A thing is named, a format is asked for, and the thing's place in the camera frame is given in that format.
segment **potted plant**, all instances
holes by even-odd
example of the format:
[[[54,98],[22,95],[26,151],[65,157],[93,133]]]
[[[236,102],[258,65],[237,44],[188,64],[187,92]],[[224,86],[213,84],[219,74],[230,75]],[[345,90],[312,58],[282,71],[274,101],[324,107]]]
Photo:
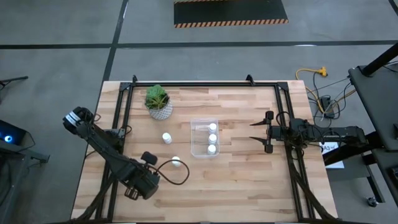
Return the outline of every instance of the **potted plant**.
[[[147,88],[145,106],[155,119],[166,119],[172,114],[173,105],[170,97],[160,85]]]

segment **wooden table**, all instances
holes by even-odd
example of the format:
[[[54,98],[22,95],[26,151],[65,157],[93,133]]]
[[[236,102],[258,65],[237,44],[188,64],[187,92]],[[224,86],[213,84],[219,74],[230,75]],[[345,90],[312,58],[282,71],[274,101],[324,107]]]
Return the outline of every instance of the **wooden table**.
[[[312,121],[303,81],[288,83],[295,117]],[[119,84],[105,82],[103,85],[97,110],[102,116],[97,124],[103,129],[112,125]],[[181,186],[161,179],[158,191],[150,199],[137,201],[125,197],[125,187],[119,184],[114,222],[297,221],[283,143],[274,142],[274,153],[266,154],[261,143],[249,138],[265,136],[265,126],[249,124],[261,121],[267,110],[277,113],[274,90],[268,87],[165,89],[174,110],[168,119],[157,121],[150,117],[144,106],[146,89],[134,88],[129,115],[132,132],[126,136],[124,154],[138,159],[143,152],[149,151],[158,156],[158,165],[178,156],[188,164],[190,178]],[[191,155],[192,118],[219,120],[221,152],[217,157],[196,159]],[[164,132],[171,134],[172,144],[164,144]],[[305,149],[304,159],[311,190],[336,217],[319,148]],[[104,159],[97,153],[86,159],[72,218],[78,217],[98,193],[103,167]],[[185,178],[186,170],[183,166],[176,168],[168,164],[164,173],[179,182]],[[300,198],[306,213],[302,192]]]

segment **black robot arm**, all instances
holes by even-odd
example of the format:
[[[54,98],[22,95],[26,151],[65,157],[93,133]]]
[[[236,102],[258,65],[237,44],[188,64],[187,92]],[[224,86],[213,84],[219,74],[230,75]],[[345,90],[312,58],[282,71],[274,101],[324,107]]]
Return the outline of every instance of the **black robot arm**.
[[[272,153],[271,139],[287,141],[294,147],[305,149],[310,142],[344,142],[346,144],[362,147],[367,144],[363,130],[357,126],[345,128],[321,128],[310,124],[307,120],[293,118],[289,121],[289,127],[272,126],[274,112],[267,111],[263,122],[252,125],[268,125],[267,139],[251,137],[265,145],[265,151]]]
[[[86,108],[75,108],[63,118],[63,125],[71,133],[84,139],[109,164],[115,178],[127,187],[125,196],[137,200],[150,198],[158,189],[160,177],[145,164],[119,153],[124,130],[104,131],[94,124],[94,115]],[[157,158],[145,152],[141,159],[155,165]]]

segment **concrete floor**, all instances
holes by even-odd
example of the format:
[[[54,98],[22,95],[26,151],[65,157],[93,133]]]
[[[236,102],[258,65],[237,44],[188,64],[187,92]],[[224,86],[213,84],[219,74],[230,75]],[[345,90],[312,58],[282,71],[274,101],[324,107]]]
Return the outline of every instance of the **concrete floor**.
[[[0,0],[1,44],[111,43],[122,0]],[[284,26],[172,28],[171,0],[130,0],[120,43],[396,40],[398,16],[389,1],[283,0],[289,24]],[[369,63],[389,45],[324,47],[211,47],[117,49],[110,80],[291,80],[299,68],[326,66],[329,76],[317,86],[345,78],[348,69]],[[29,130],[35,151],[51,154],[48,164],[26,176],[12,223],[68,220],[85,154],[84,141],[62,126],[76,106],[94,111],[109,49],[0,50],[0,78],[28,75],[1,92],[1,119]],[[300,77],[310,88],[312,74]],[[347,84],[320,91],[337,95]],[[332,126],[358,125],[374,130],[359,97]],[[348,221],[394,223],[397,207],[377,169],[387,200],[376,208],[366,179],[331,182],[339,217]]]

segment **black floor mat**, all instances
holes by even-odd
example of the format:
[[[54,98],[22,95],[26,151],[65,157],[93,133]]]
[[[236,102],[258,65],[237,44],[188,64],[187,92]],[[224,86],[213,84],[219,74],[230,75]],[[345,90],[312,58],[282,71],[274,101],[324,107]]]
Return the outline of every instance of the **black floor mat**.
[[[174,27],[286,24],[281,0],[191,0],[174,2]]]

